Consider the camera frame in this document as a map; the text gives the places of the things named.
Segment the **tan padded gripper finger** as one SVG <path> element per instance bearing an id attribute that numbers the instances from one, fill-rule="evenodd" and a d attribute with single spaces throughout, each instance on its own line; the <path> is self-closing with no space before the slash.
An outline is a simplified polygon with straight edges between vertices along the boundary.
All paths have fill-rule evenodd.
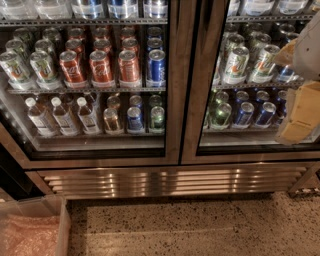
<path id="1" fill-rule="evenodd" d="M 298 89 L 289 89 L 287 115 L 275 141 L 283 145 L 299 144 L 320 124 L 320 82 L 306 81 Z"/>

